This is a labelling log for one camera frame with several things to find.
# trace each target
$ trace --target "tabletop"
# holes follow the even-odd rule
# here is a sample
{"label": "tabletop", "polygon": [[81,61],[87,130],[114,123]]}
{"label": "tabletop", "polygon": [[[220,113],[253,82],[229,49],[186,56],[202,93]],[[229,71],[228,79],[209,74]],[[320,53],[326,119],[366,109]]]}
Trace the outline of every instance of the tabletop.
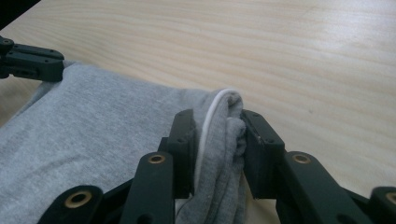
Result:
{"label": "tabletop", "polygon": [[[166,86],[234,88],[342,187],[396,186],[395,1],[42,0],[0,35]],[[0,81],[0,113],[37,85]],[[276,222],[273,206],[248,200],[247,223]]]}

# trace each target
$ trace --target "folded cloth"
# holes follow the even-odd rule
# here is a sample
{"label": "folded cloth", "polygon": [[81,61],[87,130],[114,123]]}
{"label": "folded cloth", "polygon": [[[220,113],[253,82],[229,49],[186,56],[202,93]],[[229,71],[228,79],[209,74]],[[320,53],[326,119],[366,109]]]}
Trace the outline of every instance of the folded cloth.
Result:
{"label": "folded cloth", "polygon": [[0,129],[0,223],[37,223],[67,189],[104,192],[134,177],[142,156],[192,108],[199,137],[195,195],[177,223],[243,223],[245,124],[233,90],[174,89],[68,63]]}

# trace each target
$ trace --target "gray fabric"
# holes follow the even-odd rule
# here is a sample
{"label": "gray fabric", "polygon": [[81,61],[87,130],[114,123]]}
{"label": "gray fabric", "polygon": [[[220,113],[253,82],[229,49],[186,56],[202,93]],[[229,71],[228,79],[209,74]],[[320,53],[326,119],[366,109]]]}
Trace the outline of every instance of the gray fabric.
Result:
{"label": "gray fabric", "polygon": [[[37,223],[77,185],[104,192],[134,177],[139,159],[168,136],[174,115],[194,111],[198,133],[218,91],[173,89],[69,64],[60,83],[42,83],[0,129],[0,223]],[[245,124],[242,100],[226,94],[205,142],[199,188],[177,223],[242,223]]]}

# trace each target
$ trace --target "light wood surface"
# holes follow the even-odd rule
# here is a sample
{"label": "light wood surface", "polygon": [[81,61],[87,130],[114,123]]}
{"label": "light wood surface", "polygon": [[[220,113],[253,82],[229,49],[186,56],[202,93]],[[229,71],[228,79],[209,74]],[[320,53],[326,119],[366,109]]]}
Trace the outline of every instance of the light wood surface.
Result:
{"label": "light wood surface", "polygon": [[[43,0],[0,35],[163,85],[235,88],[343,187],[396,186],[395,1]],[[247,223],[276,222],[272,202],[247,207]]]}

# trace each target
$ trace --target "wooden table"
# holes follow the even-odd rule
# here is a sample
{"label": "wooden table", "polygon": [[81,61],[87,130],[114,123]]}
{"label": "wooden table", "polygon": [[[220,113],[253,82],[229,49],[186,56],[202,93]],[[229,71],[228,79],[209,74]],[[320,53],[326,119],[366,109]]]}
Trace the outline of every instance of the wooden table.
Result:
{"label": "wooden table", "polygon": [[[0,35],[163,85],[235,88],[343,187],[396,186],[395,1],[43,0]],[[38,84],[1,83],[2,113]],[[247,223],[276,220],[272,202],[247,206]]]}

